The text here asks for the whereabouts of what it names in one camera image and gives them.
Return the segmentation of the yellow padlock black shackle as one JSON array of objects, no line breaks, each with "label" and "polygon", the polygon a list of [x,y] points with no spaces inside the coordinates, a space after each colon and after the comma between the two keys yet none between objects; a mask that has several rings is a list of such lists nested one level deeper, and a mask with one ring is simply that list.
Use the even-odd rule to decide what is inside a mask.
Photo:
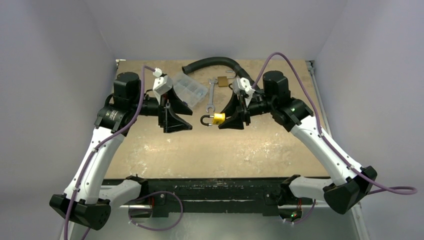
[{"label": "yellow padlock black shackle", "polygon": [[[211,119],[211,122],[205,122],[205,119]],[[224,113],[214,113],[212,115],[202,115],[200,117],[200,123],[203,126],[211,127],[213,125],[220,125],[226,120]]]}]

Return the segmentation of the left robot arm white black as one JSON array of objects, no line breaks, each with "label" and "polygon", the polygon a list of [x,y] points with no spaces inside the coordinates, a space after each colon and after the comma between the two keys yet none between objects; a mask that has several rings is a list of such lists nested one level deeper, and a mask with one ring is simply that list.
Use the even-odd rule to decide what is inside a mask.
[{"label": "left robot arm white black", "polygon": [[97,113],[92,139],[77,173],[65,191],[53,195],[49,202],[65,219],[66,227],[74,223],[100,230],[113,208],[129,201],[138,205],[148,201],[148,182],[137,176],[129,176],[109,190],[101,189],[115,153],[138,116],[157,117],[159,127],[168,134],[193,128],[182,119],[193,112],[177,96],[171,78],[158,68],[153,75],[153,96],[145,91],[137,73],[124,72],[114,80],[113,93]]}]

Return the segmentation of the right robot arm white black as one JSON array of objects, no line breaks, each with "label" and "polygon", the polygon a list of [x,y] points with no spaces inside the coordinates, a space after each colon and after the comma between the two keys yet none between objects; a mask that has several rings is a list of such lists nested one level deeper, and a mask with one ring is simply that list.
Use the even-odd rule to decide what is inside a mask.
[{"label": "right robot arm white black", "polygon": [[231,83],[231,99],[221,112],[225,120],[218,128],[242,130],[251,117],[271,114],[273,120],[300,140],[329,174],[328,179],[293,175],[281,184],[278,205],[292,204],[300,198],[324,201],[338,214],[345,214],[371,190],[377,178],[372,166],[363,167],[355,160],[343,162],[348,154],[328,137],[319,120],[302,100],[292,97],[289,80],[281,71],[267,71],[262,76],[263,89],[255,90],[247,78]]}]

